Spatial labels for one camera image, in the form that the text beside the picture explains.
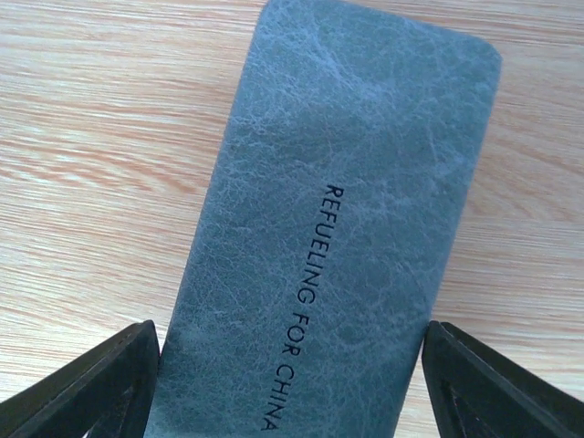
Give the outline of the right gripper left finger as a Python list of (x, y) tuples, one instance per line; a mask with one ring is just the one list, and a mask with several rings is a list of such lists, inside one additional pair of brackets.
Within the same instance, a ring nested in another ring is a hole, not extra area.
[(154, 323), (134, 323), (1, 403), (3, 437), (142, 437), (159, 365)]

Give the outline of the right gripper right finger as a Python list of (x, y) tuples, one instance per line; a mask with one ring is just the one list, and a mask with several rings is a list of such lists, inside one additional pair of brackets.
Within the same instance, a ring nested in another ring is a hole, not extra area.
[(581, 437), (583, 402), (453, 324), (429, 323), (422, 367), (442, 437)]

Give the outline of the blue-grey glasses case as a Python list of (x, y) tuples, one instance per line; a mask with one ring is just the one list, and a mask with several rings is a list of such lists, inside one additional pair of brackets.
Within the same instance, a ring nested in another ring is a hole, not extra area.
[(266, 3), (147, 436), (393, 436), (501, 62), (377, 9)]

